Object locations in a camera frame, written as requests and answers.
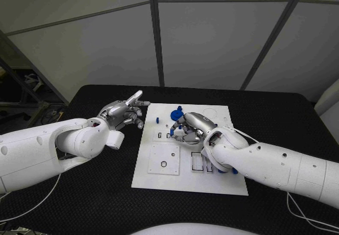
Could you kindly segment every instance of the black table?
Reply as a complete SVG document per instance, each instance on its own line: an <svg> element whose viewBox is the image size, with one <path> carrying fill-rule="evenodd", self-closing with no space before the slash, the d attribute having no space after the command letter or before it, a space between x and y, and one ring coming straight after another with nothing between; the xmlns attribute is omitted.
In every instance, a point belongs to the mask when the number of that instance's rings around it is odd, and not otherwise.
<svg viewBox="0 0 339 235"><path fill-rule="evenodd" d="M155 103L228 105L236 128L259 141L339 161L337 141L301 94L89 85L63 120L96 117L104 105L140 89L142 100ZM14 224L54 235L130 234L178 222L226 225L269 235L331 234L289 213L286 192L253 180L246 180L249 197L132 188L142 130L130 125L122 131L126 138L120 150L106 147L102 155L64 173L48 200ZM0 218L28 211L55 181L57 177L14 192L3 200ZM299 195L295 198L309 218L339 226L339 210Z"/></svg>

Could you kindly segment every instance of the robotic hand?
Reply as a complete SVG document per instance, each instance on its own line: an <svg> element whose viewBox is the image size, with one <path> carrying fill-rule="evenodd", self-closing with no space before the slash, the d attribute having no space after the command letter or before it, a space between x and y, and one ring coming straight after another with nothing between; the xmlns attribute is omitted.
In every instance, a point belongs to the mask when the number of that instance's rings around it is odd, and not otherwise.
<svg viewBox="0 0 339 235"><path fill-rule="evenodd" d="M139 91L126 101L109 104L97 117L71 119L0 136L0 194L24 189L90 161L107 145L119 149L125 125L136 123L142 110L151 105L139 101ZM57 147L76 157L60 160Z"/></svg>
<svg viewBox="0 0 339 235"><path fill-rule="evenodd" d="M174 134L184 126L185 136ZM172 137L188 144L204 140L202 154L215 167L233 167L259 183L301 194L339 209L339 164L290 149L257 142L250 145L230 126L217 127L201 114L187 113L171 128Z"/></svg>

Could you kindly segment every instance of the equipment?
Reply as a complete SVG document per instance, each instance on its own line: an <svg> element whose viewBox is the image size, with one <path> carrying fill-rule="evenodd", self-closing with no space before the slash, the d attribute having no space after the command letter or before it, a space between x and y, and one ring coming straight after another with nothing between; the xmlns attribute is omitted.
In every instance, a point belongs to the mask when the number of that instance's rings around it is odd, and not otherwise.
<svg viewBox="0 0 339 235"><path fill-rule="evenodd" d="M120 148L125 134L119 130L132 123L143 128L138 106L151 102L139 101L142 94L139 91L129 100L110 103L89 120L71 119L0 136L0 194L38 184L84 164L106 145ZM60 160L57 147L76 157Z"/></svg>
<svg viewBox="0 0 339 235"><path fill-rule="evenodd" d="M204 139L202 154L221 171L228 172L234 167L259 183L339 209L338 163L259 141L250 145L236 128L217 127L201 114L187 113L171 129L179 125L184 125L187 135L172 137L188 144Z"/></svg>

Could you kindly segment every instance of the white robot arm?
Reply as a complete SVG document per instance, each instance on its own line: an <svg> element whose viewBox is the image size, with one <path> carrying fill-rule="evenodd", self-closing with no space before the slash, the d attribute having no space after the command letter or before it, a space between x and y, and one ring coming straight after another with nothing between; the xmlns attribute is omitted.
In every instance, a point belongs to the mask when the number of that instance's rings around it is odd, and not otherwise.
<svg viewBox="0 0 339 235"><path fill-rule="evenodd" d="M97 117L71 119L0 136L0 194L24 189L90 161L107 145L119 149L126 124L136 123L151 102L139 101L143 91L129 100L109 104ZM76 157L60 160L57 147Z"/></svg>
<svg viewBox="0 0 339 235"><path fill-rule="evenodd" d="M217 127L201 114L187 113L171 129L181 125L187 135L172 137L188 144L204 139L202 154L221 171L228 172L234 167L259 183L339 209L338 163L267 143L249 145L233 127Z"/></svg>

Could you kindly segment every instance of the wire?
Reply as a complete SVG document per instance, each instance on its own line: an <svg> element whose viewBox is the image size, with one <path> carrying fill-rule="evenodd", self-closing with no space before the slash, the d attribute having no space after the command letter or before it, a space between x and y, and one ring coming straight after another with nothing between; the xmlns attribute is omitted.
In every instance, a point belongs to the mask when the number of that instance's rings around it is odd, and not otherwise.
<svg viewBox="0 0 339 235"><path fill-rule="evenodd" d="M233 129L234 129L237 132L240 132L244 136L247 136L250 139L253 139L253 140L259 143L259 141L257 141L254 138L252 138L243 131L240 131L240 130L236 129L234 127L233 127Z"/></svg>
<svg viewBox="0 0 339 235"><path fill-rule="evenodd" d="M11 194L12 192L9 192L3 197L0 197L0 200Z"/></svg>
<svg viewBox="0 0 339 235"><path fill-rule="evenodd" d="M58 180L57 180L57 182L55 182L55 186L54 186L54 188L52 188L50 194L47 195L47 197L44 198L44 200L39 202L39 204L38 204L28 212L25 212L24 214L21 214L18 217L14 217L14 218L11 218L11 219L3 219L3 220L0 220L0 223L9 221L9 220L12 220L12 219L16 219L16 218L22 217L22 216L26 215L34 209L38 208L38 206L45 202L45 200L48 199L51 193L54 192L55 187L57 187L57 184L58 184L58 182L60 182L60 179L61 179L61 174L60 174Z"/></svg>
<svg viewBox="0 0 339 235"><path fill-rule="evenodd" d="M292 212L290 205L289 205L289 197L292 198L292 200L293 200L293 202L295 202L295 205L296 205L296 207L299 208L299 211L301 211L301 213L302 213L303 216L301 216L301 215L298 215L298 214L295 214L295 213ZM299 217L299 218L302 218L302 219L306 219L308 223L309 223L314 227L316 227L318 229L325 230L325 231L329 231L329 232L332 232L332 233L335 233L335 234L339 234L339 231L335 231L335 230L331 230L331 229L324 229L324 228L321 228L321 227L318 227L316 225L312 224L312 222L315 222L315 223L319 223L319 224L322 224L322 225L327 225L327 226L332 227L334 229L338 229L338 230L339 230L339 227L337 227L337 226L334 226L334 225L331 225L331 224L327 224L327 223L324 223L324 222L321 222L321 221L318 221L318 220L309 219L309 218L306 217L306 215L305 215L305 213L303 213L303 211L302 211L302 209L301 209L301 207L299 207L299 204L298 204L298 202L295 201L295 199L293 199L293 197L292 197L292 194L290 194L289 192L288 192L288 200L286 200L286 203L288 203L288 208L289 208L289 211L290 211L292 215L295 215L296 217Z"/></svg>

